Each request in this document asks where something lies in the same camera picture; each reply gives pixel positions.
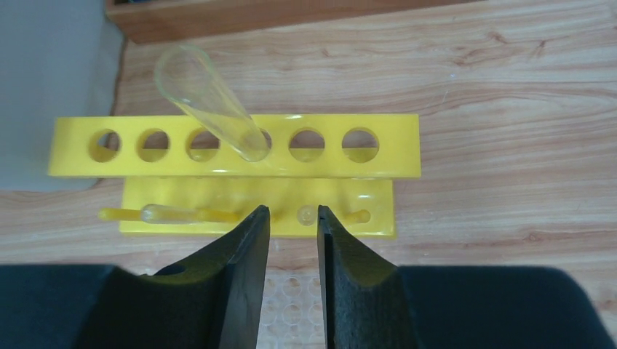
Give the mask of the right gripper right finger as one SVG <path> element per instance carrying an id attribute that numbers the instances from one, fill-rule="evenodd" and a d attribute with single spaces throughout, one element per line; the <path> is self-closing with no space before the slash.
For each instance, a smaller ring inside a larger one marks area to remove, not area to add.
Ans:
<path id="1" fill-rule="evenodd" d="M 541 266 L 395 265 L 318 209 L 327 348 L 613 348 L 586 292 Z"/>

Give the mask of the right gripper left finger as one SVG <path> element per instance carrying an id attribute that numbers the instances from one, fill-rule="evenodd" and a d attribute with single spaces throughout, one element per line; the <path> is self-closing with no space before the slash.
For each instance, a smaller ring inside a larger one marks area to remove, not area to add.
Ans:
<path id="1" fill-rule="evenodd" d="M 269 239 L 262 205 L 152 275 L 116 265 L 2 265 L 1 346 L 253 348 Z"/>

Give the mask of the clear glass test tube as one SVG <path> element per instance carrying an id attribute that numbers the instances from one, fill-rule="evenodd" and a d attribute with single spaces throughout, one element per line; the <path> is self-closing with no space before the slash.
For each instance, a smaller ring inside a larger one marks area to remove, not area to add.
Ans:
<path id="1" fill-rule="evenodd" d="M 148 204 L 140 210 L 143 222 L 151 224 L 194 224 L 203 219 L 196 209 Z"/>

